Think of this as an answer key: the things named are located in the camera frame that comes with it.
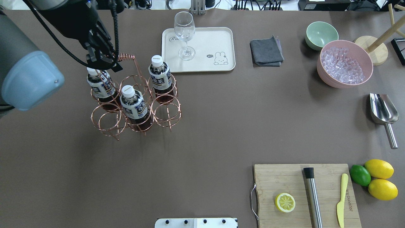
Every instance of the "folded cloth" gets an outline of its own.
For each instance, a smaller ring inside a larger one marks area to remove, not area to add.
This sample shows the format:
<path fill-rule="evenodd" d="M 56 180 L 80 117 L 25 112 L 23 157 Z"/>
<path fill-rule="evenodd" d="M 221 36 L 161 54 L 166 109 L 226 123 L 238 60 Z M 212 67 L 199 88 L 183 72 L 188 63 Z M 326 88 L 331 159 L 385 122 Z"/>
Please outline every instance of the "folded cloth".
<path fill-rule="evenodd" d="M 252 40 L 250 49 L 254 62 L 261 67 L 279 67 L 284 61 L 281 45 L 274 36 L 270 39 Z"/>

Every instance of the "scoop handle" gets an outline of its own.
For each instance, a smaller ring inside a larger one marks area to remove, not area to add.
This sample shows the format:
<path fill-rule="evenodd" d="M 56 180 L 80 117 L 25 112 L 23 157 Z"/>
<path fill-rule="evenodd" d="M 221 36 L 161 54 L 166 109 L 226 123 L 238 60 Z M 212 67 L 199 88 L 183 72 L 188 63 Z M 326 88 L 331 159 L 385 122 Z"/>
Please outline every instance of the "scoop handle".
<path fill-rule="evenodd" d="M 385 132 L 387 133 L 388 140 L 390 141 L 391 149 L 397 149 L 398 145 L 396 144 L 394 132 L 392 131 L 392 127 L 390 123 L 384 124 Z"/>

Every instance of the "yellow lemon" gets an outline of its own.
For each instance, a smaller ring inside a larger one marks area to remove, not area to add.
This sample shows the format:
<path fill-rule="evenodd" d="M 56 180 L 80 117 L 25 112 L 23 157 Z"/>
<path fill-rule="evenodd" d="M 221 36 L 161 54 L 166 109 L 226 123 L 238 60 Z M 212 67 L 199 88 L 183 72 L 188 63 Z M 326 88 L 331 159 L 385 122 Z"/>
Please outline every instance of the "yellow lemon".
<path fill-rule="evenodd" d="M 371 176 L 380 179 L 388 179 L 394 174 L 394 168 L 386 161 L 371 159 L 364 163 L 364 167 Z"/>
<path fill-rule="evenodd" d="M 369 193 L 379 200 L 392 200 L 398 195 L 398 189 L 388 180 L 375 179 L 369 184 Z"/>
<path fill-rule="evenodd" d="M 291 212 L 295 208 L 294 197 L 285 192 L 277 195 L 275 204 L 277 209 L 286 213 Z"/>

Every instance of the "glass base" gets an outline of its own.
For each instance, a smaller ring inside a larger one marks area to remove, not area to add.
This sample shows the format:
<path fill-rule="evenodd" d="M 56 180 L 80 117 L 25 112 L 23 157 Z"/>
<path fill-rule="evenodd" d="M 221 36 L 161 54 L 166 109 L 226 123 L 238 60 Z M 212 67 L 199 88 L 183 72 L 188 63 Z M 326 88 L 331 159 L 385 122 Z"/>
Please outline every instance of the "glass base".
<path fill-rule="evenodd" d="M 194 50 L 194 48 L 192 48 L 190 46 L 188 46 L 187 49 L 186 49 L 186 47 L 182 47 L 179 50 L 179 57 L 182 60 L 192 60 L 195 55 L 196 55 L 196 51 Z"/>

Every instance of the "metal scoop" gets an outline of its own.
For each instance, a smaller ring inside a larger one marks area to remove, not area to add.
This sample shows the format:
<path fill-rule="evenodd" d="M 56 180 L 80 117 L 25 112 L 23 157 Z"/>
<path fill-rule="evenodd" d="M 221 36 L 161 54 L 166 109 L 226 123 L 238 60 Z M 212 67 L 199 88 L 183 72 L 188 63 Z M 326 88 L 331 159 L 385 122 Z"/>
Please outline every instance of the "metal scoop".
<path fill-rule="evenodd" d="M 370 93 L 371 117 L 374 122 L 385 126 L 391 149 L 397 149 L 394 132 L 391 124 L 399 119 L 398 112 L 387 94 Z"/>

